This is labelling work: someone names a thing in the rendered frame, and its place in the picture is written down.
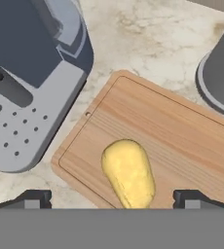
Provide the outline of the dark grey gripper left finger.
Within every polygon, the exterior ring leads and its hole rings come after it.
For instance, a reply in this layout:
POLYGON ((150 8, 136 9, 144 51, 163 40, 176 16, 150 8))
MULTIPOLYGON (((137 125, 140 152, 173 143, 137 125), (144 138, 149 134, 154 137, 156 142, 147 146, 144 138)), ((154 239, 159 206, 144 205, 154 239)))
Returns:
POLYGON ((0 208, 48 209, 52 208, 50 190, 26 190, 15 199, 0 203, 0 208))

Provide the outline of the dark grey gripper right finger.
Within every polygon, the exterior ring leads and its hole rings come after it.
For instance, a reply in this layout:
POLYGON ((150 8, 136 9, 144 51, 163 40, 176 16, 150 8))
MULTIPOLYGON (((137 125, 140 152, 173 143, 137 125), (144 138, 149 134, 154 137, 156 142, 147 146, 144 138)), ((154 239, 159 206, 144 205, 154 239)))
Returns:
POLYGON ((198 190, 175 190, 172 196, 174 209, 224 208, 223 202, 213 200, 198 190))

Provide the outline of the yellow potato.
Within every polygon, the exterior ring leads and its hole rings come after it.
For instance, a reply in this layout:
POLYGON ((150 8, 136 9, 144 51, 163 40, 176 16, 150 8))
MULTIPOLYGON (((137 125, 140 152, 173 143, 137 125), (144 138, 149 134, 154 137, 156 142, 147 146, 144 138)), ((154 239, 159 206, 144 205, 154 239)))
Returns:
POLYGON ((129 139, 107 146, 101 156, 102 170, 116 196, 127 209, 148 208, 156 187, 145 149, 129 139))

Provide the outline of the wooden cutting board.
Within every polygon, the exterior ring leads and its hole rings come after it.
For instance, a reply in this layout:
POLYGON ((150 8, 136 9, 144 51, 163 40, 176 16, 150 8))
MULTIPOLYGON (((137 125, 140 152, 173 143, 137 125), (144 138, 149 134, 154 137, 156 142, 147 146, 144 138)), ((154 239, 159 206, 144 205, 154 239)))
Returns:
POLYGON ((129 71, 113 73, 52 158, 54 173, 99 208, 121 203, 101 170, 103 150, 129 138, 147 152, 154 208, 175 190, 224 202, 224 117, 129 71))

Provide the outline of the grey and navy coffee machine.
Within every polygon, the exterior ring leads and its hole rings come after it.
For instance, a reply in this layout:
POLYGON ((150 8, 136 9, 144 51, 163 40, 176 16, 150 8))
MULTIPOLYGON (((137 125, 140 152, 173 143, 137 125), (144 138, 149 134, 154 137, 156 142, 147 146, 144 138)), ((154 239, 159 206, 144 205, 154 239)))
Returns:
POLYGON ((79 0, 0 0, 0 172, 40 161, 92 68, 79 0))

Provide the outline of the dark grey round appliance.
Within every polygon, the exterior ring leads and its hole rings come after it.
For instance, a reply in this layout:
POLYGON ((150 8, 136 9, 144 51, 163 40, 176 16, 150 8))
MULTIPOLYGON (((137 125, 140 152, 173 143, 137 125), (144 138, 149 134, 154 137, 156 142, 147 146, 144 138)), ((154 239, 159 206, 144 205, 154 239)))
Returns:
POLYGON ((210 107, 224 114, 224 33, 199 63, 196 87, 210 107))

